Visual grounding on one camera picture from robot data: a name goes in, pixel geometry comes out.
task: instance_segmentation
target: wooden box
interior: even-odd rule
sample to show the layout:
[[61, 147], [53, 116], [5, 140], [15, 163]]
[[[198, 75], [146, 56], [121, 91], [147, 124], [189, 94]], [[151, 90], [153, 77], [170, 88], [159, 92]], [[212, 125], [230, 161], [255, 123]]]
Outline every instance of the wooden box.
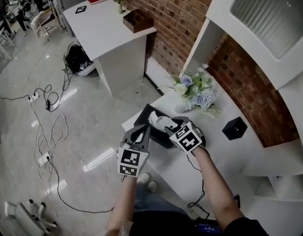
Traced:
[[153, 27], [153, 19], [146, 17], [139, 9], [123, 17], [123, 24], [133, 33]]

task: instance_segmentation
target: brick wall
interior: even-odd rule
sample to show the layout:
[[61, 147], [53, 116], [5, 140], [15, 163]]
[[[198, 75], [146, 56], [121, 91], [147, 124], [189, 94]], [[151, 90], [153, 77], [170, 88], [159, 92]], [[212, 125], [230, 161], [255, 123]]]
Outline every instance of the brick wall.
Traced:
[[205, 20], [211, 0], [127, 0], [155, 21], [157, 33], [147, 38], [147, 54], [171, 74], [178, 75]]
[[240, 108], [264, 147], [299, 138], [279, 92], [231, 37], [220, 46], [209, 65], [208, 72]]
[[[205, 20], [211, 0], [127, 0], [154, 19], [157, 33], [147, 38], [147, 54], [178, 75]], [[252, 58], [231, 38], [223, 38], [209, 72], [248, 119], [265, 147], [299, 137], [280, 94]]]

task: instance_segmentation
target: floor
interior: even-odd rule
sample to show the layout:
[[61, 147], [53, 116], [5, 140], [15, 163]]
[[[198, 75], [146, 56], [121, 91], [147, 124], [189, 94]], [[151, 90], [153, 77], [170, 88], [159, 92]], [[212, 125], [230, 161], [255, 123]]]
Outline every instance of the floor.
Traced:
[[[38, 86], [44, 88], [48, 84], [61, 93], [64, 77], [62, 58], [74, 40], [68, 32], [61, 34], [58, 30], [52, 33], [51, 42], [43, 38], [37, 40], [32, 31], [26, 37], [21, 30], [18, 31], [13, 39], [16, 47], [7, 46], [13, 60], [8, 62], [0, 58], [0, 69], [3, 69], [0, 96], [15, 98], [33, 94]], [[121, 124], [142, 110], [146, 103], [159, 97], [151, 84], [144, 80], [143, 85], [131, 85], [113, 98], [94, 71], [71, 83], [59, 108], [53, 113], [45, 110], [42, 97], [34, 102], [33, 109], [49, 147], [52, 146], [51, 128], [55, 119], [60, 115], [53, 131], [60, 129], [64, 135], [67, 131], [63, 115], [67, 121], [67, 139], [53, 150], [53, 162], [60, 177], [59, 192], [67, 203], [90, 211], [113, 207], [121, 185], [116, 172], [116, 155], [112, 153], [107, 158], [99, 156], [116, 151], [124, 135]], [[47, 181], [49, 171], [47, 168], [38, 171], [35, 163], [40, 157], [39, 151], [34, 151], [38, 126], [27, 98], [14, 101], [0, 99], [0, 217], [4, 217], [5, 201], [27, 204], [28, 199], [33, 199], [37, 203], [45, 202], [46, 215], [51, 221], [55, 220], [55, 206], [63, 204], [56, 192], [54, 171], [50, 181], [53, 202], [48, 194], [49, 184], [40, 179], [41, 176]], [[55, 140], [59, 136], [60, 131], [54, 133]], [[41, 151], [45, 150], [46, 144], [42, 143]], [[98, 160], [101, 162], [91, 168], [91, 164], [98, 163]], [[160, 183], [159, 192], [162, 195], [185, 208], [185, 204], [148, 164], [144, 171], [150, 172]], [[62, 213], [64, 211], [62, 207], [56, 209], [62, 236], [105, 234], [110, 213], [89, 214], [68, 207], [68, 212]]]

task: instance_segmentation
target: power strip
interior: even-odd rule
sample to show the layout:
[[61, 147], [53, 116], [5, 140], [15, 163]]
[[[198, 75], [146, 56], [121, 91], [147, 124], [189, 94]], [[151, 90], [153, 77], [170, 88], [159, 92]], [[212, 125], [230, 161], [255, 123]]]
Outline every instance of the power strip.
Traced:
[[50, 158], [50, 154], [49, 154], [48, 152], [46, 152], [43, 156], [41, 156], [41, 157], [39, 158], [38, 162], [39, 162], [39, 165], [40, 165], [40, 166], [43, 166], [45, 163], [48, 162], [47, 157]]
[[39, 99], [39, 94], [38, 93], [36, 93], [35, 95], [33, 94], [33, 95], [29, 95], [29, 104], [31, 104], [31, 103], [33, 103], [33, 102], [35, 102], [37, 99]]

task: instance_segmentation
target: white sneaker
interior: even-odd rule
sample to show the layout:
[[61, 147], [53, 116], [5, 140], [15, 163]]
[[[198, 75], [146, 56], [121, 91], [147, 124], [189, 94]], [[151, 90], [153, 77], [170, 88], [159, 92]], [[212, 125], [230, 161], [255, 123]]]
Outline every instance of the white sneaker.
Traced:
[[155, 181], [151, 181], [147, 184], [146, 189], [151, 193], [155, 193], [157, 191], [157, 183]]
[[149, 182], [149, 180], [150, 180], [150, 175], [148, 173], [143, 173], [138, 177], [137, 183], [142, 183], [145, 185], [147, 182]]

